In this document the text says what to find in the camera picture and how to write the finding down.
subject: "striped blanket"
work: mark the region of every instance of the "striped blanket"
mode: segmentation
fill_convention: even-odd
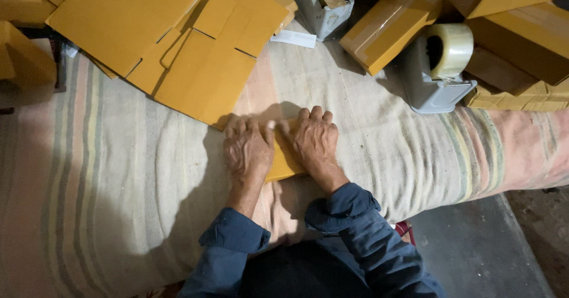
[[[83,55],[67,72],[66,93],[0,116],[0,296],[129,297],[184,279],[228,192],[224,135]],[[337,42],[269,43],[235,112],[313,105],[335,114],[340,165],[390,222],[569,180],[569,111],[416,114],[394,66],[364,76]],[[313,237],[303,213],[319,196],[309,177],[267,184],[254,220],[274,246]]]

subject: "person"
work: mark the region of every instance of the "person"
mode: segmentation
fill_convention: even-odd
[[[230,122],[224,141],[232,187],[225,208],[203,233],[204,246],[178,297],[444,297],[412,244],[380,215],[373,195],[350,182],[336,161],[332,113],[302,109],[298,131],[279,124],[326,198],[310,203],[304,221],[330,236],[266,249],[270,233],[251,220],[273,162],[274,125]]]

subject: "clear packing tape roll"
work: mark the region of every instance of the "clear packing tape roll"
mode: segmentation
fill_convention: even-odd
[[[463,23],[432,25],[425,31],[433,80],[454,80],[474,50],[472,31]]]

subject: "rolled-up sleeve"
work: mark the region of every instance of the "rolled-up sleeve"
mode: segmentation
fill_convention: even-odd
[[[401,240],[380,215],[371,192],[349,183],[329,200],[313,201],[305,223],[323,233],[339,233],[374,294],[389,297],[444,297],[441,285],[426,272],[416,248]]]
[[[204,251],[178,297],[237,297],[247,254],[268,246],[271,233],[232,208],[223,208],[200,237]]]

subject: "dark blue shirt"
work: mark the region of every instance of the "dark blue shirt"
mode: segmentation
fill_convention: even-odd
[[[415,247],[381,217],[371,192],[340,187],[313,201],[306,226],[339,236],[265,249],[270,233],[224,208],[200,237],[200,261],[178,297],[444,297]]]

